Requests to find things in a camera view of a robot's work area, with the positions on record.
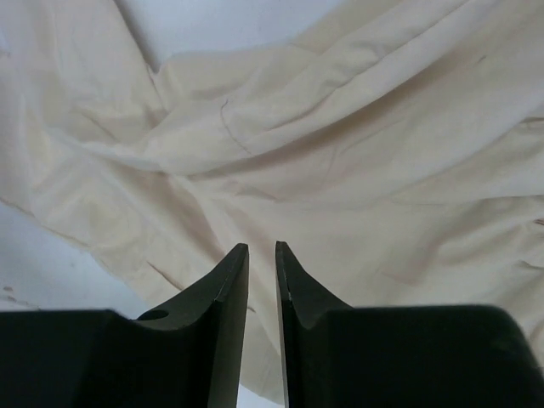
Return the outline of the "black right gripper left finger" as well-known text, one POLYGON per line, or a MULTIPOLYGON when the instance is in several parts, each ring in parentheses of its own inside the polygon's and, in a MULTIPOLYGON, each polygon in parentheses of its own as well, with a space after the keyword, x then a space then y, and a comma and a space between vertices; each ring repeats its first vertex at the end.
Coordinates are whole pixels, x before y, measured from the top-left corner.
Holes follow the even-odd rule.
POLYGON ((103 310, 4 312, 4 407, 233 407, 249 251, 130 320, 103 310))

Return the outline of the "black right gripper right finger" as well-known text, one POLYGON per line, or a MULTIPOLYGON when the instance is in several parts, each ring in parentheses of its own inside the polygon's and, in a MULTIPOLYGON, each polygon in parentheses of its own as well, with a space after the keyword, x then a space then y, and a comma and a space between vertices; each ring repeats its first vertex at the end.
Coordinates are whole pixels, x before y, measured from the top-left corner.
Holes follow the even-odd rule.
POLYGON ((354 308, 275 246, 288 407, 540 407, 524 334, 487 305, 354 308))

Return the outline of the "beige trousers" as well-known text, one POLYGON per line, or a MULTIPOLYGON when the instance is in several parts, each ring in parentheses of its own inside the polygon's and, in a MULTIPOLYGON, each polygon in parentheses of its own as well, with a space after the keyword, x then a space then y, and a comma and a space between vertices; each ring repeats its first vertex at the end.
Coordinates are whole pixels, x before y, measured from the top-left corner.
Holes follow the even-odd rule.
POLYGON ((257 395, 277 241, 353 305, 499 306, 542 358, 542 2, 347 1, 157 71, 113 1, 4 1, 1 30, 2 202, 153 304, 246 243, 257 395))

